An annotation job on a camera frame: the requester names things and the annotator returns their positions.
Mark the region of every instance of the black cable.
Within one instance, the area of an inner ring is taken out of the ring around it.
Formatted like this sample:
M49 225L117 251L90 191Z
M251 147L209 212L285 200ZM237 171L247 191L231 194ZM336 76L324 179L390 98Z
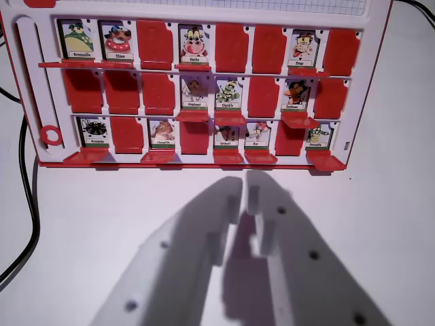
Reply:
M29 184L29 178L27 177L27 170L26 170L26 162L25 162L25 154L24 154L24 145L26 143L26 131L27 131L27 120L24 116L21 123L21 129L20 129L20 140L18 143L18 162L20 165L20 174L22 179L22 184L24 185L24 192L26 194L27 204L30 209L30 215L32 219L32 235L30 237L29 243L24 248L22 253L14 260L14 262L0 275L0 291L4 289L2 287L2 282L7 280L9 276L14 277L14 275L11 275L14 273L14 271L17 268L20 268L27 262L27 259L32 254L33 250L36 247L36 244L39 240L39 233L40 233L40 221L39 221L39 211L37 209L36 202L34 201L34 198L32 196L31 186Z

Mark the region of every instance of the screw hole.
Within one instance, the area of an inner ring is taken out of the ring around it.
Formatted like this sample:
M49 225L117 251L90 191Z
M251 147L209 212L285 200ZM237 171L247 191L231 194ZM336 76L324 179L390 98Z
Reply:
M319 260L319 258L320 258L319 253L317 251L314 251L314 250L309 252L309 256L312 260Z

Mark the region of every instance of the red plastic flap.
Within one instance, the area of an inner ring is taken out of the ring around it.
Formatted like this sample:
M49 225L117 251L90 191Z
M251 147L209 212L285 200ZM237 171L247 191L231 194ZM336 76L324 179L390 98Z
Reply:
M207 122L210 117L206 110L181 110L175 119L183 122Z
M66 164L91 164L93 162L101 161L107 155L109 155L108 148L82 147L80 148L80 151L68 156L63 160L63 162Z
M324 57L324 69L331 75L350 76L360 47L356 31L332 29Z
M172 149L150 149L142 158L142 164L164 164L174 161L175 150Z
M246 124L246 118L239 110L215 111L216 126L242 126Z
M321 79L314 102L315 119L339 119L345 106L347 87L342 79Z
M128 71L105 71L103 77L109 112L137 114L139 87L136 78Z
M257 25L252 52L254 73L281 73L287 37L276 25Z
M242 24L216 25L216 71L244 73L249 35Z
M91 70L65 69L63 80L74 113L100 113L103 106L100 80Z
M281 120L294 129L314 129L320 125L318 121L309 117L307 112L283 112Z
M275 154L277 156L299 156L304 140L305 129L293 129L280 121L275 141Z
M273 164L278 161L268 149L245 149L245 157L251 164Z
M207 154L209 127L205 122L181 122L179 124L182 154Z
M237 148L214 149L213 157L215 164L239 164L243 162L242 155Z
M175 86L167 74L142 73L142 93L146 114L174 114Z
M171 70L172 32L166 28L166 24L152 20L138 20L136 28L141 68Z
M342 171L346 166L330 150L307 151L307 157L319 171L331 172Z
M110 125L117 154L142 153L143 129L135 117L110 117Z
M251 77L247 100L249 117L274 117L277 109L279 85L273 77Z

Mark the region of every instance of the cow character card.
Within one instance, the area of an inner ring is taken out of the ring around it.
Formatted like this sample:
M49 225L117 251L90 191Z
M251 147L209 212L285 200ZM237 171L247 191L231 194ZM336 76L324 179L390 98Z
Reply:
M105 118L76 117L75 119L83 147L109 147Z
M181 76L181 108L207 110L209 76Z
M330 122L321 123L317 128L308 131L308 139L306 149L328 149L334 129Z
M240 110L242 87L237 78L216 78L215 108L219 110Z
M246 149L268 149L271 127L267 122L248 122L246 124Z
M290 43L290 59L288 65L291 67L314 67L319 47L319 39L315 31L294 30Z
M148 120L148 130L150 133L151 148L175 147L175 127L168 119Z
M239 127L216 126L215 148L237 148L239 145Z
M209 35L201 25L179 26L180 63L185 65L209 64Z
M92 32L80 19L58 20L60 44L66 59L93 59Z
M106 60L133 60L131 31L120 21L100 21L101 48Z
M286 79L281 97L281 111L306 111L310 96L307 80Z

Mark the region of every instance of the frog character card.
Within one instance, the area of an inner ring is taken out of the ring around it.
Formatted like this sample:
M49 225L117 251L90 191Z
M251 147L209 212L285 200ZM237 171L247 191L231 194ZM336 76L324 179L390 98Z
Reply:
M289 67L314 67L319 48L315 31L294 30L290 43Z
M94 59L92 32L81 19L58 20L60 44L66 59Z

